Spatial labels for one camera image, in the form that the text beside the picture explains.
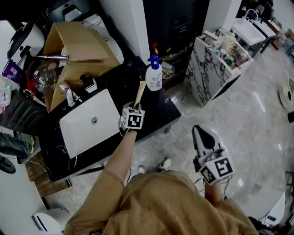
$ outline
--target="sink drain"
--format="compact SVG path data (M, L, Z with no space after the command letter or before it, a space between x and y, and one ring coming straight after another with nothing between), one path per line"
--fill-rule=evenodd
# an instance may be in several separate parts
M98 118L97 117L93 117L92 120L91 120L91 123L93 125L95 125L95 124L97 124L97 122L98 122Z

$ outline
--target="sneaker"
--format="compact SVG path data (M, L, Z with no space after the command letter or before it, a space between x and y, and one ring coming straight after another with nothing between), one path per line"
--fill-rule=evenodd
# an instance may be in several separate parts
M0 156L0 170L9 174L14 174L16 172L13 163L3 156Z
M31 146L31 151L29 153L33 153L34 152L34 145L35 145L35 140L34 140L33 136L31 136L31 139L29 140L29 145Z
M170 164L171 164L171 158L170 157L166 157L161 164L158 166L157 171L158 172L164 172L164 171L168 171L170 168Z
M143 165L140 165L139 166L139 174L147 174L148 171L147 171L147 168Z

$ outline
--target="purple item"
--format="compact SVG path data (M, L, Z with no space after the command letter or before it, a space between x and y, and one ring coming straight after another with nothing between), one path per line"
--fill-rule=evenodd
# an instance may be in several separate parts
M14 81L15 83L19 83L21 75L21 68L13 62L12 59L10 59L4 67L2 76Z

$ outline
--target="cardboard box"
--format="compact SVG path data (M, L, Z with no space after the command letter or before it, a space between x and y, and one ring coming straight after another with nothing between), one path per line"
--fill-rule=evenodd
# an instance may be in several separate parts
M83 86L80 76L98 77L119 65L106 42L96 30L86 29L81 22L58 22L52 25L44 47L44 55L60 55L65 47L69 54L67 64L53 94L44 94L47 110L50 112L66 99L59 87L64 82L72 89Z

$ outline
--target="soap dispenser bottle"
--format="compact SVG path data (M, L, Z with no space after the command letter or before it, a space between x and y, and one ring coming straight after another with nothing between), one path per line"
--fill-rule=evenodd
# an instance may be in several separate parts
M159 63L159 57L153 54L149 59L151 66L146 71L146 84L151 91L160 90L162 87L162 67Z

